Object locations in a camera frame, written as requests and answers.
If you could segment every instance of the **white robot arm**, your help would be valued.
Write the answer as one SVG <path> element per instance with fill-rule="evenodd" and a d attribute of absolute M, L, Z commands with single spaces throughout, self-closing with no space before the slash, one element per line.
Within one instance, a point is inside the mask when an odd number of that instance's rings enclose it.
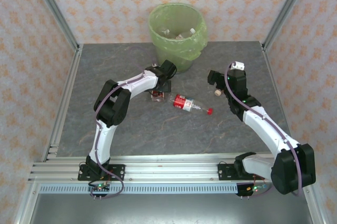
<path fill-rule="evenodd" d="M 232 113 L 251 127 L 267 145 L 275 160 L 248 152 L 237 156 L 234 168 L 239 177 L 256 174 L 273 182 L 282 194 L 315 183 L 314 151 L 287 135 L 266 113 L 260 102 L 248 95 L 244 64 L 234 62 L 226 75 L 210 71 L 208 83 L 223 90 Z"/>
<path fill-rule="evenodd" d="M 117 126 L 124 120 L 130 99 L 148 90 L 171 91 L 170 79 L 176 67 L 166 60 L 161 66 L 148 67 L 141 74 L 130 79 L 115 82 L 108 80 L 94 105 L 96 111 L 96 134 L 93 148 L 80 166 L 86 172 L 84 179 L 100 180 L 105 176 L 101 167 L 107 169 L 110 147 Z"/>

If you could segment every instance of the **purple cable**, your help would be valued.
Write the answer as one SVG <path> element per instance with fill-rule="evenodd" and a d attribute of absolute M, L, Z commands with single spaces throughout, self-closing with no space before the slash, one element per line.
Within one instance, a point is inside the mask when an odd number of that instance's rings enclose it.
<path fill-rule="evenodd" d="M 294 159 L 295 159 L 295 164 L 296 164 L 296 170 L 297 170 L 297 176 L 298 176 L 298 181 L 299 181 L 299 186 L 298 186 L 298 193 L 297 193 L 297 196 L 300 195 L 301 193 L 301 189 L 302 189 L 302 175 L 301 175 L 301 167 L 300 167 L 300 162 L 299 162 L 299 159 L 296 155 L 296 152 L 293 148 L 293 146 L 290 144 L 290 142 L 287 140 L 287 138 L 285 137 L 285 135 L 279 130 L 279 128 L 274 124 L 272 123 L 268 118 L 265 118 L 262 114 L 260 114 L 259 112 L 255 111 L 254 109 L 250 108 L 249 106 L 247 106 L 245 103 L 243 103 L 242 101 L 240 101 L 232 92 L 229 84 L 228 84 L 228 79 L 227 79 L 227 73 L 228 73 L 228 69 L 231 68 L 231 65 L 234 64 L 235 65 L 235 62 L 232 62 L 228 65 L 228 67 L 226 68 L 225 70 L 225 83 L 226 83 L 226 87 L 227 87 L 227 90 L 228 92 L 231 94 L 231 96 L 241 105 L 243 106 L 244 108 L 248 109 L 249 111 L 255 113 L 256 115 L 258 115 L 259 117 L 261 117 L 263 120 L 265 120 L 267 123 L 270 124 L 270 126 L 272 126 L 276 132 L 281 136 L 281 138 L 283 140 L 286 141 L 286 144 L 289 146 L 290 148 L 290 151 L 291 153 L 293 154 L 294 156 Z"/>
<path fill-rule="evenodd" d="M 145 72 L 143 71 L 143 74 L 142 74 L 139 78 L 130 80 L 129 82 L 121 83 L 120 85 L 118 85 L 118 86 L 116 86 L 114 89 L 112 89 L 112 90 L 111 90 L 111 91 L 104 97 L 104 99 L 102 100 L 102 102 L 100 103 L 100 105 L 97 107 L 97 110 L 96 110 L 96 112 L 95 112 L 95 118 L 97 117 L 97 115 L 98 115 L 98 113 L 100 112 L 100 110 L 101 110 L 102 106 L 104 105 L 104 103 L 110 98 L 110 96 L 111 96 L 115 91 L 117 91 L 117 90 L 118 90 L 119 88 L 121 88 L 122 86 L 125 86 L 125 85 L 127 85 L 127 84 L 131 84 L 131 83 L 134 83 L 134 82 L 136 82 L 136 81 L 138 81 L 138 80 L 141 80 L 141 79 L 144 77 L 144 75 L 145 75 Z M 97 147 L 98 147 L 98 140 L 99 140 L 99 138 L 100 138 L 101 131 L 102 131 L 102 125 L 99 124 L 98 121 L 96 121 L 96 124 L 97 124 L 98 127 L 100 128 L 100 130 L 98 131 L 97 137 L 96 137 L 96 139 L 95 139 L 95 158 L 96 158 L 97 164 L 98 164 L 98 166 L 99 166 L 104 172 L 106 172 L 106 173 L 109 174 L 110 176 L 115 177 L 115 178 L 116 178 L 118 181 L 120 181 L 121 184 L 122 184 L 122 188 L 121 188 L 118 192 L 116 192 L 115 194 L 107 195 L 107 196 L 105 196 L 105 197 L 100 197 L 100 199 L 108 199 L 108 198 L 112 198 L 112 197 L 115 197 L 115 196 L 121 194 L 121 192 L 124 190 L 124 182 L 123 182 L 123 180 L 122 180 L 119 176 L 117 176 L 117 175 L 113 174 L 112 172 L 108 171 L 107 169 L 105 169 L 105 168 L 102 166 L 102 164 L 100 163 L 99 159 L 98 159 Z M 98 187 L 98 186 L 93 187 L 93 188 L 91 189 L 91 191 L 90 191 L 90 196 L 93 197 L 94 199 L 95 199 L 96 195 L 93 194 L 93 191 L 94 191 L 94 189 L 96 189 L 97 187 Z"/>

